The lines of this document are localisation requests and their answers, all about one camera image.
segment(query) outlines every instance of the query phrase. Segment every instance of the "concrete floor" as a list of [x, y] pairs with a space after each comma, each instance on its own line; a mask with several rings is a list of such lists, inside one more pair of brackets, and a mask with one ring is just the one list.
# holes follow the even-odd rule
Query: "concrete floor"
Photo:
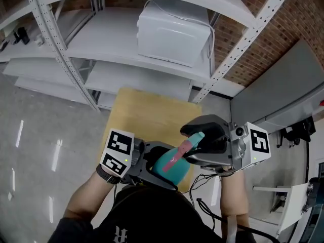
[[[230, 121], [228, 100], [208, 95], [201, 104], [204, 114]], [[0, 74], [0, 232], [8, 242], [47, 242], [69, 198], [95, 170], [109, 113], [97, 114], [86, 105], [19, 89]], [[268, 217], [273, 194], [252, 191], [253, 185], [304, 182], [304, 144], [277, 149], [275, 135], [270, 142], [272, 158], [245, 172], [251, 216], [258, 219]], [[208, 182], [193, 197], [210, 204], [213, 186], [214, 181]], [[113, 193], [105, 200], [92, 222], [94, 227], [106, 217], [112, 197]], [[211, 226], [210, 217], [202, 218]]]

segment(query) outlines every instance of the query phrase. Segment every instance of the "shelving unit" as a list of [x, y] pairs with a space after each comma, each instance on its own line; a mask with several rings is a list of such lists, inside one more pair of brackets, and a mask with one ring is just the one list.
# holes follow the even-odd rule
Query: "shelving unit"
[[191, 80], [151, 69], [98, 61], [85, 86], [110, 94], [117, 94], [121, 87], [131, 87], [188, 101]]
[[[195, 103], [200, 102], [215, 89], [285, 0], [267, 0], [256, 17], [241, 0], [182, 0], [246, 26], [241, 39], [217, 69], [214, 55], [208, 59], [208, 43], [193, 67], [139, 55], [136, 34], [142, 10], [106, 8], [103, 1], [98, 7], [92, 4], [92, 10], [61, 13], [56, 21], [51, 3], [61, 0], [28, 1], [0, 20], [2, 29], [30, 12], [36, 19], [36, 24], [26, 27], [30, 37], [28, 45], [10, 43], [0, 53], [0, 61], [9, 61], [5, 74], [18, 76], [19, 87], [88, 103], [99, 111], [99, 108], [112, 107], [116, 93], [123, 86], [186, 101], [195, 81], [203, 84], [193, 99]], [[46, 40], [40, 48], [33, 42], [39, 33]], [[92, 63], [91, 68], [80, 71], [84, 69], [80, 68], [81, 59], [97, 61], [91, 72]], [[100, 92], [98, 101], [93, 98], [92, 90]]]
[[128, 8], [100, 11], [70, 42], [66, 55], [145, 67], [201, 82], [209, 80], [208, 44], [192, 68], [138, 54], [136, 23], [141, 11]]

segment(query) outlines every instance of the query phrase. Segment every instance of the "black watch strap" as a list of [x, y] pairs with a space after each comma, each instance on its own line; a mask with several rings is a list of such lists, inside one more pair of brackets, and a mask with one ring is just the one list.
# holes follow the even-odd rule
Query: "black watch strap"
[[98, 175], [102, 179], [104, 179], [107, 183], [118, 184], [121, 181], [120, 177], [112, 176], [112, 175], [108, 174], [106, 171], [104, 171], [100, 164], [97, 166], [96, 171], [97, 171]]

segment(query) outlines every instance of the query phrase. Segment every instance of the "perforated metal post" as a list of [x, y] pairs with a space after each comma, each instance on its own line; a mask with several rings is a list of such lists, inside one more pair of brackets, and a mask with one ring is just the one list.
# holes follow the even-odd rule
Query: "perforated metal post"
[[255, 27], [247, 28], [240, 40], [235, 44], [224, 61], [219, 65], [211, 80], [207, 82], [199, 93], [192, 100], [194, 103], [199, 103], [210, 91], [217, 82], [231, 69], [238, 61], [242, 54], [248, 49], [252, 42], [257, 38], [260, 32], [271, 20], [273, 15], [278, 11], [285, 0], [267, 0], [263, 5], [258, 15], [256, 16], [257, 23]]
[[62, 39], [54, 15], [50, 6], [45, 5], [43, 0], [29, 0], [32, 5], [32, 13], [42, 32], [46, 43], [55, 54], [56, 61], [63, 68], [74, 86], [80, 91], [88, 104], [96, 111], [100, 111], [96, 101], [84, 86], [84, 81], [81, 78], [78, 70], [74, 66], [69, 57], [65, 55], [66, 45]]

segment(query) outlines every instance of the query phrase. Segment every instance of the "black chair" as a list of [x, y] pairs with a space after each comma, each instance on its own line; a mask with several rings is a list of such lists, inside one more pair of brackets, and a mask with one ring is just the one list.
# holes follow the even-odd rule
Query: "black chair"
[[277, 145], [277, 148], [282, 146], [284, 138], [293, 142], [293, 145], [289, 145], [289, 147], [299, 145], [301, 139], [310, 142], [310, 135], [316, 132], [312, 116], [289, 127], [293, 130], [289, 132], [287, 132], [286, 129], [280, 130], [280, 144]]

